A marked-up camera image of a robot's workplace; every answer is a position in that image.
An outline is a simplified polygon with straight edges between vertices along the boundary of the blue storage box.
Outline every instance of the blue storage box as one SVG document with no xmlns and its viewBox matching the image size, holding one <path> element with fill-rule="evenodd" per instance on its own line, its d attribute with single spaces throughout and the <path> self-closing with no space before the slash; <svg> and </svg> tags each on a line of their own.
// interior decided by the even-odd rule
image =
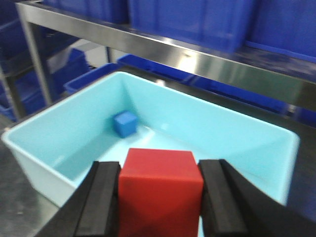
<svg viewBox="0 0 316 237">
<path fill-rule="evenodd" d="M 81 88 L 85 87 L 86 85 L 94 82 L 95 80 L 114 72 L 115 70 L 117 70 L 118 68 L 120 68 L 120 66 L 118 64 L 115 63 L 108 63 L 103 65 L 100 68 L 96 68 L 91 70 L 88 73 L 85 73 L 81 76 L 79 76 L 78 78 L 75 78 L 69 82 L 67 82 L 66 84 L 64 84 L 64 89 L 69 93 L 75 93 L 78 90 L 80 90 Z"/>
<path fill-rule="evenodd" d="M 67 64 L 53 74 L 57 93 L 62 93 L 64 84 L 89 72 L 89 66 L 84 52 L 72 49 Z"/>
<path fill-rule="evenodd" d="M 118 64 L 122 66 L 132 66 L 140 70 L 148 71 L 156 75 L 188 84 L 195 75 L 171 68 L 164 64 L 156 63 L 132 54 L 125 55 L 118 59 Z"/>
<path fill-rule="evenodd" d="M 44 0 L 44 4 L 112 23 L 128 23 L 127 0 Z"/>
<path fill-rule="evenodd" d="M 129 0 L 132 27 L 233 52 L 245 39 L 256 0 Z"/>
<path fill-rule="evenodd" d="M 16 20 L 19 15 L 15 3 L 22 0 L 0 0 L 0 25 Z"/>
<path fill-rule="evenodd" d="M 26 114 L 30 115 L 45 107 L 45 101 L 37 82 L 35 72 L 29 72 L 15 82 L 15 86 L 24 105 Z M 4 88 L 0 84 L 0 113 L 16 121 L 13 109 L 9 104 Z"/>
<path fill-rule="evenodd" d="M 125 138 L 137 130 L 137 116 L 128 110 L 122 111 L 113 117 L 113 128 L 121 137 Z"/>
<path fill-rule="evenodd" d="M 19 19 L 5 24 L 0 23 L 0 48 L 5 59 L 12 58 L 28 50 Z"/>
<path fill-rule="evenodd" d="M 316 111 L 300 109 L 296 120 L 306 125 L 316 127 Z"/>
<path fill-rule="evenodd" d="M 112 73 L 122 66 L 132 66 L 140 70 L 148 71 L 165 78 L 176 80 L 183 84 L 189 84 L 191 79 L 195 75 L 183 72 L 181 70 L 165 66 L 160 63 L 155 63 L 153 61 L 137 57 L 132 54 L 127 54 L 118 59 L 118 63 L 108 63 L 104 66 L 94 69 L 64 85 L 65 90 L 72 94 L 85 87 L 86 85 L 92 83 L 93 81 L 99 79 L 100 77 Z"/>
<path fill-rule="evenodd" d="M 121 139 L 113 115 L 138 117 Z M 128 149 L 192 151 L 196 160 L 225 158 L 273 199 L 286 204 L 299 145 L 284 128 L 154 82 L 115 73 L 3 134 L 33 187 L 62 206 L 92 162 L 124 164 Z"/>
<path fill-rule="evenodd" d="M 64 91 L 63 84 L 89 71 L 85 55 L 82 51 L 72 49 L 67 64 L 53 74 L 55 88 L 58 93 Z M 26 114 L 32 114 L 45 106 L 37 75 L 31 71 L 15 83 Z M 9 104 L 5 91 L 0 85 L 0 113 L 16 121 L 13 109 Z"/>
<path fill-rule="evenodd" d="M 316 62 L 316 1 L 261 1 L 246 44 Z"/>
<path fill-rule="evenodd" d="M 44 43 L 47 57 L 55 55 L 78 40 L 77 37 L 54 31 L 49 28 L 43 27 L 42 32 L 45 37 Z"/>
<path fill-rule="evenodd" d="M 278 114 L 284 114 L 287 111 L 288 104 L 264 95 L 256 94 L 251 91 L 240 89 L 231 85 L 220 83 L 207 78 L 196 77 L 191 86 L 201 88 L 217 94 L 225 95 L 230 98 L 245 102 L 256 107 L 269 110 Z"/>
</svg>

